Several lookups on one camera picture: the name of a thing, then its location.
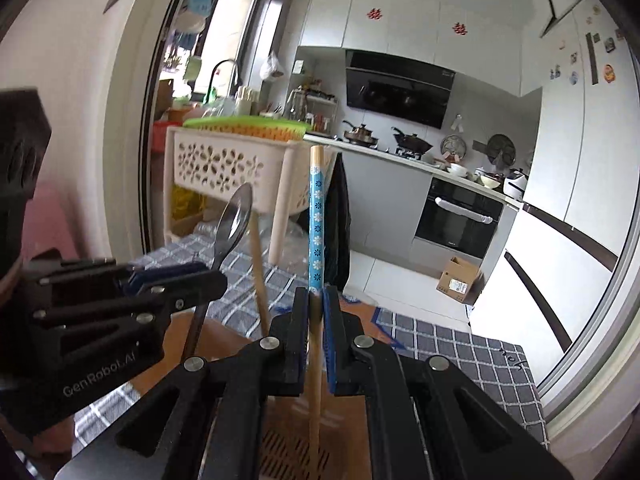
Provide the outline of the plain wooden chopstick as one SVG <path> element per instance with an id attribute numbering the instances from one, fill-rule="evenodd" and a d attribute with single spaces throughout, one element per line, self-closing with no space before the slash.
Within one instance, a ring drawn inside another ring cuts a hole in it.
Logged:
<path id="1" fill-rule="evenodd" d="M 250 236 L 250 256 L 252 257 L 256 306 L 259 314 L 260 331 L 262 332 L 262 336 L 267 336 L 269 333 L 268 297 L 264 279 L 264 266 L 262 265 L 262 244 L 260 244 L 258 215 L 255 211 L 250 214 L 248 235 Z"/>

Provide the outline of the dark metal spoon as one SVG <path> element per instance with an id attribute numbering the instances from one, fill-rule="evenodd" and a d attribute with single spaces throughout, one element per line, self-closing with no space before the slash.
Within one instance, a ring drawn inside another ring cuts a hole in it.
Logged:
<path id="1" fill-rule="evenodd" d="M 218 221 L 216 229 L 213 271 L 220 269 L 224 259 L 227 258 L 242 238 L 250 221 L 252 203 L 252 186 L 249 183 L 243 183 L 236 189 L 227 206 L 224 207 L 224 212 Z M 182 362 L 189 361 L 195 356 L 198 338 L 200 338 L 208 306 L 211 302 L 211 299 L 206 300 L 204 304 L 199 304 L 195 308 L 182 350 Z"/>

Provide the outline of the blue floral patterned chopstick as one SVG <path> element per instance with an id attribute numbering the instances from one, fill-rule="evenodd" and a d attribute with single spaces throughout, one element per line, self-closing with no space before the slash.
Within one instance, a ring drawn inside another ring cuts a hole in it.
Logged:
<path id="1" fill-rule="evenodd" d="M 323 286 L 323 159 L 322 145 L 310 148 L 309 175 L 309 478 L 318 478 L 321 382 L 322 382 L 322 303 Z"/>

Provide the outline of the pink utensil holder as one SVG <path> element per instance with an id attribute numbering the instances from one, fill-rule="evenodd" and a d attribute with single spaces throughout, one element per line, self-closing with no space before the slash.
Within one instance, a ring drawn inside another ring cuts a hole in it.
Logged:
<path id="1" fill-rule="evenodd" d="M 192 316 L 192 312 L 186 311 L 172 318 L 163 343 L 163 359 L 131 381 L 137 393 L 150 391 L 180 363 Z M 196 354 L 206 361 L 218 360 L 233 356 L 249 342 L 236 330 L 209 318 Z M 308 396 L 268 399 L 259 473 L 263 479 L 310 477 Z M 372 477 L 366 400 L 362 396 L 332 396 L 327 384 L 322 385 L 321 395 L 318 477 Z"/>

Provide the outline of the pink plastic stool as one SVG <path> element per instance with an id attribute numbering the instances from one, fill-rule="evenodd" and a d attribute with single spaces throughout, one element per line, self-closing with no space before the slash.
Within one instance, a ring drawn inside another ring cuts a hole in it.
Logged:
<path id="1" fill-rule="evenodd" d="M 53 185 L 44 182 L 37 184 L 26 205 L 22 257 L 32 260 L 50 249 L 58 250 L 64 259 L 78 256 L 60 196 Z"/>

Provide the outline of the beige perforated plastic rack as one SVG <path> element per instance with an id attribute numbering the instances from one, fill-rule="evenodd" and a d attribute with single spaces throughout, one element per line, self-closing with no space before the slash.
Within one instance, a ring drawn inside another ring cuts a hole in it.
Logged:
<path id="1" fill-rule="evenodd" d="M 170 126 L 164 185 L 226 202 L 242 184 L 253 189 L 253 210 L 273 224 L 268 262 L 282 257 L 288 219 L 308 208 L 311 144 Z"/>

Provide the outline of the cardboard box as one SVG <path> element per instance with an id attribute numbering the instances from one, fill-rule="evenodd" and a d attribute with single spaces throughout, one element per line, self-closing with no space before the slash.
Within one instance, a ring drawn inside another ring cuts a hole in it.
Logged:
<path id="1" fill-rule="evenodd" d="M 459 257 L 452 257 L 442 271 L 436 289 L 445 296 L 464 304 L 481 276 L 482 271 L 479 266 Z"/>

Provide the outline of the built-in black oven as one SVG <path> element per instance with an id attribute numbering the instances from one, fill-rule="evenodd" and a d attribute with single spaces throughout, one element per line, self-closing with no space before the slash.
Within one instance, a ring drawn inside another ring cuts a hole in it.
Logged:
<path id="1" fill-rule="evenodd" d="M 503 203 L 433 178 L 416 238 L 483 259 L 498 228 Z"/>

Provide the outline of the green tray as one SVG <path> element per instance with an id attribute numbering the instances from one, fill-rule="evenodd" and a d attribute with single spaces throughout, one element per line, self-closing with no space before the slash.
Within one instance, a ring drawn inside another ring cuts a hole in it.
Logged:
<path id="1" fill-rule="evenodd" d="M 254 136 L 265 140 L 301 141 L 307 132 L 306 122 L 259 116 L 202 117 L 186 120 L 183 128 Z"/>

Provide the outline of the brass pot with lid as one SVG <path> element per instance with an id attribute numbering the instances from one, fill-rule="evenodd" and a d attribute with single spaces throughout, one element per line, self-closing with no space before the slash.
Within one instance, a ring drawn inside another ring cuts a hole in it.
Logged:
<path id="1" fill-rule="evenodd" d="M 356 126 L 346 119 L 343 120 L 343 124 L 349 126 L 349 129 L 343 133 L 343 138 L 348 142 L 365 146 L 366 148 L 371 146 L 375 148 L 378 145 L 378 139 L 372 136 L 372 131 L 365 124 Z"/>

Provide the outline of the black wok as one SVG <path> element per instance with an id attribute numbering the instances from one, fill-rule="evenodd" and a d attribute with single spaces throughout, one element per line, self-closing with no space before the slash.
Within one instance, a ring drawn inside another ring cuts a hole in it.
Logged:
<path id="1" fill-rule="evenodd" d="M 427 153 L 433 145 L 423 140 L 417 134 L 405 134 L 397 127 L 392 127 L 394 133 L 394 139 L 398 145 L 398 148 L 402 150 L 413 152 L 419 157 Z"/>

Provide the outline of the white refrigerator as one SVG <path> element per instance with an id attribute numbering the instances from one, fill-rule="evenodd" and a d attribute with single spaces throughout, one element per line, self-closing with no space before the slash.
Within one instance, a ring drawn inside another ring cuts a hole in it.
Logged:
<path id="1" fill-rule="evenodd" d="M 623 252 L 639 183 L 631 50 L 600 0 L 541 40 L 542 101 L 523 206 L 471 313 L 478 336 L 518 348 L 543 382 L 578 341 Z"/>

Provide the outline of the white rice cooker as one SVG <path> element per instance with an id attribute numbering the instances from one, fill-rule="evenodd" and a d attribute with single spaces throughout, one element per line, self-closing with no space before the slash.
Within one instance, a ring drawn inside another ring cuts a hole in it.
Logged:
<path id="1" fill-rule="evenodd" d="M 527 182 L 527 174 L 522 168 L 511 168 L 503 180 L 503 193 L 514 200 L 522 200 Z"/>

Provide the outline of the black range hood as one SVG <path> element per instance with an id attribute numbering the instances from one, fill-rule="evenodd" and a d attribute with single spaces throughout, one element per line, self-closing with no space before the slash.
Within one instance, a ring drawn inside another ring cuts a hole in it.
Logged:
<path id="1" fill-rule="evenodd" d="M 349 107 L 432 128 L 442 126 L 457 75 L 453 70 L 363 50 L 346 50 L 345 62 Z"/>

